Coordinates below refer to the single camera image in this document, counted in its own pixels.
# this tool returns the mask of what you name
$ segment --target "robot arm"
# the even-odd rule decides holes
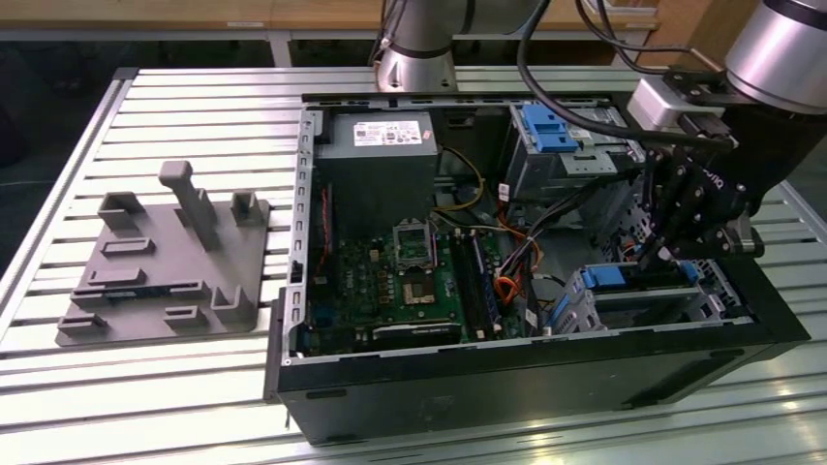
[[[379,90],[456,91],[454,35],[511,34],[526,23],[539,3],[539,0],[392,0],[383,20]]]
[[[827,132],[827,0],[764,0],[724,71],[671,70],[663,77],[646,77],[628,110],[647,131],[584,120],[556,104],[531,77],[524,43],[548,3],[392,2],[379,89],[455,91],[452,36],[511,33],[530,18],[518,67],[538,100],[590,131],[600,133],[602,127],[606,134],[651,143],[643,173],[651,231],[638,255],[640,267],[671,259],[760,255],[762,241],[748,218],[767,190],[790,175]]]
[[[643,268],[671,258],[763,253],[750,216],[827,134],[827,1],[764,0],[726,67],[671,71],[662,82],[647,77],[630,103],[647,129],[675,122],[690,134],[736,142],[727,152],[652,152]]]

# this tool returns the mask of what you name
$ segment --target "ram slot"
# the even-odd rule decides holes
[[[451,238],[451,259],[470,338],[484,340],[492,334],[492,328],[476,263],[476,251],[467,236]]]

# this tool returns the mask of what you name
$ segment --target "wooden table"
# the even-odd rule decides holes
[[[0,0],[0,41],[267,40],[276,66],[290,67],[290,41],[374,39],[380,11],[382,0]],[[643,44],[658,28],[646,15],[616,15],[612,23],[632,44]],[[552,3],[534,38],[596,39],[572,0]]]

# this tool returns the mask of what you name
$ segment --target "white sticker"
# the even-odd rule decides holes
[[[367,145],[411,145],[423,143],[419,121],[370,121],[352,125],[352,143]]]
[[[500,198],[500,201],[503,202],[508,201],[511,189],[512,188],[508,184],[506,184],[504,182],[500,182],[500,186],[496,188],[498,197]]]
[[[227,23],[227,27],[264,27],[264,23],[256,21],[232,21]]]
[[[526,308],[526,321],[534,327],[538,327],[538,314]]]
[[[568,128],[568,135],[574,139],[591,139],[592,138],[592,133],[590,133],[586,129]]]

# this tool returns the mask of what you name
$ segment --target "yellow wire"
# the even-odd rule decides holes
[[[435,211],[456,211],[456,210],[462,210],[463,208],[468,208],[471,205],[474,205],[475,203],[479,202],[479,199],[482,199],[482,194],[483,194],[483,189],[484,189],[484,179],[482,178],[482,174],[479,173],[479,170],[475,167],[475,164],[471,163],[471,160],[468,160],[468,158],[466,158],[466,155],[463,155],[459,150],[451,148],[451,147],[442,147],[443,150],[447,150],[448,152],[451,152],[454,155],[456,155],[456,157],[463,160],[463,162],[466,163],[466,165],[468,165],[468,167],[472,169],[472,171],[476,174],[476,182],[479,184],[478,189],[476,189],[476,195],[475,197],[467,201],[466,203],[460,203],[459,205],[447,205],[447,206],[436,206],[434,208]]]

